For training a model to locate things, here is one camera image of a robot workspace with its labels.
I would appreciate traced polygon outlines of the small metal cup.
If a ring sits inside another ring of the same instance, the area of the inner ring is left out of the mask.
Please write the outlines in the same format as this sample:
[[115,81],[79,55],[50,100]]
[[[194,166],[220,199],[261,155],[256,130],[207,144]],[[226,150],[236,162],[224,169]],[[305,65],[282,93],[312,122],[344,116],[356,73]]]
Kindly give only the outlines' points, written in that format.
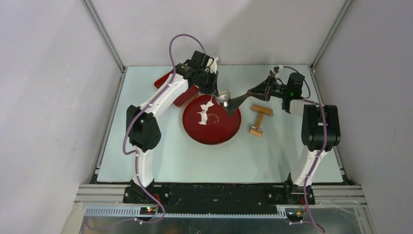
[[226,89],[219,90],[216,101],[220,106],[227,107],[231,102],[230,92]]

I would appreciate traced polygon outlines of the wooden dough roller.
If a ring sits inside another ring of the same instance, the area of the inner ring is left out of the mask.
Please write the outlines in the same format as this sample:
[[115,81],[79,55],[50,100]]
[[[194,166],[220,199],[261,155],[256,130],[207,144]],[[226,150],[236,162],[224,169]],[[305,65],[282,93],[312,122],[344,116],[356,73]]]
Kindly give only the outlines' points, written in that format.
[[263,136],[263,130],[261,129],[261,124],[263,121],[263,117],[264,116],[273,116],[273,110],[257,105],[257,104],[253,104],[251,107],[251,111],[256,112],[257,113],[257,117],[255,120],[254,125],[250,126],[249,128],[249,133],[256,136],[256,137],[262,137]]

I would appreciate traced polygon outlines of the round red plate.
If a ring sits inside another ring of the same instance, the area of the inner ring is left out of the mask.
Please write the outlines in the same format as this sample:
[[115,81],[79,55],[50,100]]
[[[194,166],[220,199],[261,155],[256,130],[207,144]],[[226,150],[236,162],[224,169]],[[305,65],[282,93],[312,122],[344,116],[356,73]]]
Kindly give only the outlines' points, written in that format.
[[[206,125],[200,125],[201,104],[206,104],[210,98],[214,106],[207,111],[208,120]],[[220,106],[214,97],[200,95],[191,100],[184,108],[182,115],[183,128],[189,137],[201,144],[217,145],[232,139],[239,131],[242,122],[242,114],[238,109],[229,116],[224,108]]]

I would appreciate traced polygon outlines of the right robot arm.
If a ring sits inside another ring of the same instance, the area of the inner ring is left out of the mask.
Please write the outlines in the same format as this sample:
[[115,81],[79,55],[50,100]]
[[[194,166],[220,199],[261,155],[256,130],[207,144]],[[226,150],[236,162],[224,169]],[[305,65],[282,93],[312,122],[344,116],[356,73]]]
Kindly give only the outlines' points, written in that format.
[[277,83],[277,76],[269,75],[246,93],[248,97],[263,101],[269,101],[271,97],[280,98],[284,111],[302,118],[300,137],[303,151],[298,167],[287,179],[290,186],[283,191],[285,201],[290,204],[302,199],[321,160],[339,144],[341,137],[337,106],[305,99],[302,96],[304,84],[305,77],[298,72],[291,73],[286,84]]

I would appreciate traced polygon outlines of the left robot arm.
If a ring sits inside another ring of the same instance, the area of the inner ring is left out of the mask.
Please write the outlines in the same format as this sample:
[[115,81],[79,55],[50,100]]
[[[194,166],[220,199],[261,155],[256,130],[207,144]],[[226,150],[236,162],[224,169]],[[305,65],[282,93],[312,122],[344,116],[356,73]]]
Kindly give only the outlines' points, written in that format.
[[139,106],[127,109],[127,128],[124,142],[133,146],[135,172],[132,180],[139,185],[135,197],[142,203],[152,201],[154,190],[153,150],[161,139],[158,119],[175,100],[190,87],[196,86],[199,93],[215,96],[217,89],[217,65],[219,58],[195,51],[191,59],[178,63],[155,94]]

